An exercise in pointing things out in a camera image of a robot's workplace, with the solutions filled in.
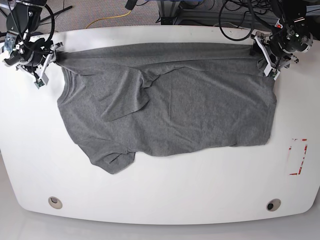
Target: yellow cable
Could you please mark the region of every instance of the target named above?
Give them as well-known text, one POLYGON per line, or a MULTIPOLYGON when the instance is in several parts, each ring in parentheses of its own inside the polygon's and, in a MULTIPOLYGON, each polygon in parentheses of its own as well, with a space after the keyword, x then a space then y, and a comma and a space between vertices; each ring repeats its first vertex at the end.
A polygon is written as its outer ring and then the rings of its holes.
POLYGON ((100 19, 97 19, 93 22, 91 22, 88 26, 85 27, 85 29, 87 29, 88 27, 90 27, 92 24, 98 22, 98 21, 101 21, 101 20, 106 20, 106 19, 116 19, 116 18, 121 18, 121 17, 125 17, 125 16, 128 16, 129 14, 131 13, 131 11, 127 12, 126 14, 123 14, 123 15, 119 15, 119 16, 107 16, 107 17, 103 17, 103 18, 100 18, 100 19))

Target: gray t-shirt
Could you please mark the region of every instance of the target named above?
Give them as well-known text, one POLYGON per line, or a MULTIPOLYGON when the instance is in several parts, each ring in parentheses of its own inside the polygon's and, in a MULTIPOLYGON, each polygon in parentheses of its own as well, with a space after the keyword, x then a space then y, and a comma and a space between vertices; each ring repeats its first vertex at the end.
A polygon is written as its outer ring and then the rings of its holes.
POLYGON ((93 165, 115 174, 135 152, 169 156, 267 143, 274 80, 250 46, 144 43, 60 53, 58 108, 93 165))

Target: white table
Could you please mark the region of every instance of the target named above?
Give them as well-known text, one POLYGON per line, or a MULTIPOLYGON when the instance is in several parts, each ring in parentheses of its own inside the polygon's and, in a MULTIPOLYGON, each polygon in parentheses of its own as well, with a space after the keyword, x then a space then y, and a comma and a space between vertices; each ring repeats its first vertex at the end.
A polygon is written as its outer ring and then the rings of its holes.
MULTIPOLYGON (((247 32, 228 28, 228 33, 238 37, 247 32)), ((62 41, 67 52, 150 42, 230 43, 218 28, 202 26, 77 30, 57 33, 53 40, 62 41)), ((0 65, 0 149, 19 204, 62 217, 156 225, 240 222, 306 212, 320 186, 320 43, 297 56, 300 63, 276 81, 278 104, 267 145, 170 157, 139 152, 135 163, 115 175, 91 165, 70 139, 57 107, 64 87, 60 67, 49 66, 49 84, 38 90, 21 71, 0 65), (301 174, 289 175, 295 169, 298 173, 301 139, 308 139, 303 168, 301 174), (62 201, 62 209, 48 204, 52 196, 62 201), (266 209, 272 199, 282 202, 274 212, 266 209)))

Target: white table surface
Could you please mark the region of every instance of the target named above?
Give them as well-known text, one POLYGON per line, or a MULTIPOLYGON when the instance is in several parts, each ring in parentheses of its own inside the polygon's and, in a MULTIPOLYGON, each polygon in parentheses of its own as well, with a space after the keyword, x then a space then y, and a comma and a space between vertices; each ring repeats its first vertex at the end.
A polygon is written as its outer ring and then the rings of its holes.
MULTIPOLYGON (((228 29, 233 37, 246 30, 228 29)), ((150 42, 230 43, 218 28, 130 26, 57 33, 67 52, 150 42)), ((251 40, 240 42, 250 44, 251 40)), ((278 104, 265 146, 222 147, 170 157, 137 153, 111 175, 91 165, 70 139, 57 107, 64 79, 51 64, 38 90, 21 71, 0 65, 0 149, 19 204, 62 217, 132 224, 211 224, 306 212, 320 185, 320 43, 275 84, 278 104), (308 139, 300 175, 288 175, 293 139, 308 139), (57 197, 62 209, 48 204, 57 197), (272 199, 281 207, 266 210, 272 199)))

